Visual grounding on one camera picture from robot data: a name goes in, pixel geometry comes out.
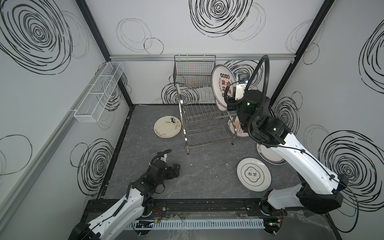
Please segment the red text green rim plate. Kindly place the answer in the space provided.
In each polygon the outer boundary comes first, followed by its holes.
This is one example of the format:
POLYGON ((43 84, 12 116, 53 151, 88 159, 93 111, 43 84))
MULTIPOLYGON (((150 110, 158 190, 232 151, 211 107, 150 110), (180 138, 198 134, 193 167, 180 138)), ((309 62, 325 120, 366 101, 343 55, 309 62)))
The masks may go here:
POLYGON ((217 65, 213 69, 212 72, 212 88, 214 95, 217 99, 217 101, 222 105, 226 106, 226 102, 224 100, 224 93, 226 90, 226 87, 230 87, 227 95, 228 97, 232 97, 234 95, 234 87, 235 84, 235 76, 234 74, 224 65, 217 65))

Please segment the cream floral plate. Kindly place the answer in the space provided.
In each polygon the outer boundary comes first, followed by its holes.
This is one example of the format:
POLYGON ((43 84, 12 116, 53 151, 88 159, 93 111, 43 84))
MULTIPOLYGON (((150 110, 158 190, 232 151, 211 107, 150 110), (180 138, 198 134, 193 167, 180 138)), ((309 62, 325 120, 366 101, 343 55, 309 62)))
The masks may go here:
POLYGON ((175 137, 182 128, 181 121, 174 116, 164 116, 159 118, 154 124, 154 132, 160 138, 175 137))

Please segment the white plate thin green line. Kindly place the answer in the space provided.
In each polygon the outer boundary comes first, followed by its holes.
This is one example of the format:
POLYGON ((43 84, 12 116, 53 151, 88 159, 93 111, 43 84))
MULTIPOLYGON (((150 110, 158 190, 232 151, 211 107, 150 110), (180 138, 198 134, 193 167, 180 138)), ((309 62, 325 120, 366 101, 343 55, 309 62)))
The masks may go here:
POLYGON ((245 158, 238 163, 237 177, 240 183, 252 192, 264 192, 272 182, 268 167, 255 158, 245 158))

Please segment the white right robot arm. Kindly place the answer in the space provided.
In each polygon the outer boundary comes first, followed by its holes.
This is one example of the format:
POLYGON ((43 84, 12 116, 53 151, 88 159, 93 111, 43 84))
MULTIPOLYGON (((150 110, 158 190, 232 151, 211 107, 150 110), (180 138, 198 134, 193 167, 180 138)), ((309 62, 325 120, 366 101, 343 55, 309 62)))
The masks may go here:
POLYGON ((301 182, 295 187, 271 190, 261 201, 263 211, 306 208, 326 214, 340 208, 342 190, 348 178, 325 167, 315 158, 281 120, 264 111, 266 95, 258 90, 235 91, 229 102, 234 103, 241 128, 252 140, 280 155, 298 173, 301 182))

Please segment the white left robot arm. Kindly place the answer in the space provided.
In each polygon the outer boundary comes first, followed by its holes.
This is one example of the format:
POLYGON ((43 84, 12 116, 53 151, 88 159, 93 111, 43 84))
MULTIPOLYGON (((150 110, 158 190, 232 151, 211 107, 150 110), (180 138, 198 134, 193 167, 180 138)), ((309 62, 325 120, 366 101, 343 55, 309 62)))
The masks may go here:
POLYGON ((154 205, 152 195, 166 180, 179 177, 180 169, 179 164, 168 166, 163 160, 154 161, 140 178, 129 184, 127 193, 120 200, 89 223, 78 223, 69 239, 115 239, 136 219, 150 215, 154 205))

